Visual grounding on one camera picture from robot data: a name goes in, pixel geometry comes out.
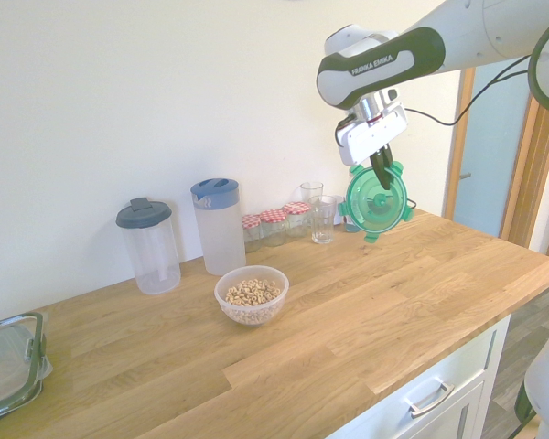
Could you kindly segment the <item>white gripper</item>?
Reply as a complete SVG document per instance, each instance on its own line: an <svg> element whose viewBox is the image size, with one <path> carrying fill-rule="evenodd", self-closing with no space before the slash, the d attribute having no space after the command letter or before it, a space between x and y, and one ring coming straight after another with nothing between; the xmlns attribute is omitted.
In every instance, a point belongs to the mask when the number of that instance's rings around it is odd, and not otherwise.
<svg viewBox="0 0 549 439"><path fill-rule="evenodd" d="M393 105L382 112L374 122L349 121L338 128L339 155L345 166L356 166L370 157L372 169L383 188L393 181L388 169L393 156L388 145L407 128L407 118L402 105Z"/></svg>

